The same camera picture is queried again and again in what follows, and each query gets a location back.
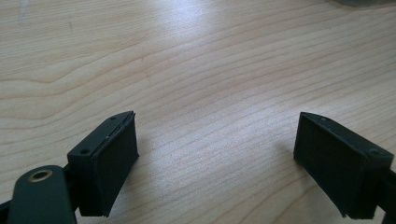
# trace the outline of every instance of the wooden surface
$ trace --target wooden surface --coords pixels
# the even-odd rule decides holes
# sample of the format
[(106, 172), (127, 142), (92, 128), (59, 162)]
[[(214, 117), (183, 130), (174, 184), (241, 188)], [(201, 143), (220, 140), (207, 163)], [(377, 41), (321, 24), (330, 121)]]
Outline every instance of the wooden surface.
[(395, 4), (0, 1), (1, 202), (136, 112), (140, 159), (79, 223), (380, 223), (342, 218), (292, 151), (308, 111), (396, 153), (395, 105)]

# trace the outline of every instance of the wood grain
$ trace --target wood grain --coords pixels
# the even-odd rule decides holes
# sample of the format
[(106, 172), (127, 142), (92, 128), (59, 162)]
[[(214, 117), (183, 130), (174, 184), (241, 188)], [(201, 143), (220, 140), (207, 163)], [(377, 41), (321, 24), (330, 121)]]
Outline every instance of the wood grain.
[(396, 153), (396, 5), (324, 0), (0, 2), (0, 201), (103, 119), (136, 112), (141, 157), (109, 218), (342, 218), (292, 159), (301, 111)]

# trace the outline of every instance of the wooden table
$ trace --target wooden table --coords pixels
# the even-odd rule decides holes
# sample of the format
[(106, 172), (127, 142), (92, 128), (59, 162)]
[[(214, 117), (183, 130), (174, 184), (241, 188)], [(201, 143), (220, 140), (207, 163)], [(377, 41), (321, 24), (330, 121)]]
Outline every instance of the wooden table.
[(0, 202), (127, 110), (141, 157), (79, 223), (380, 223), (342, 218), (292, 151), (308, 111), (396, 153), (396, 5), (0, 2)]

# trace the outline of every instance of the dark object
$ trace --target dark object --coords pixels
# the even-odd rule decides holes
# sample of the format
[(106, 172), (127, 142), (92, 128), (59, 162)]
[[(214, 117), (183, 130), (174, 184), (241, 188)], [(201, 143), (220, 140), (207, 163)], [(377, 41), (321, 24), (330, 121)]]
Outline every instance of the dark object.
[(0, 223), (76, 223), (106, 216), (138, 158), (134, 112), (105, 120), (68, 154), (69, 164), (22, 175), (12, 201), (0, 205)]
[(387, 212), (383, 223), (396, 220), (396, 175), (389, 169), (393, 155), (385, 149), (331, 119), (303, 112), (294, 159), (343, 217), (373, 218), (380, 205)]

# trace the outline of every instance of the light wood tabletop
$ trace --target light wood tabletop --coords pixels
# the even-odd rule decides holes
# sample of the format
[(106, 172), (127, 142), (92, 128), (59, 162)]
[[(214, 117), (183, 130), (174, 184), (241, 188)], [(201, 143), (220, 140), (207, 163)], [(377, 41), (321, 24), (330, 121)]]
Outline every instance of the light wood tabletop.
[(140, 158), (78, 223), (380, 223), (342, 218), (292, 151), (307, 111), (396, 153), (396, 5), (0, 1), (0, 202), (128, 110)]

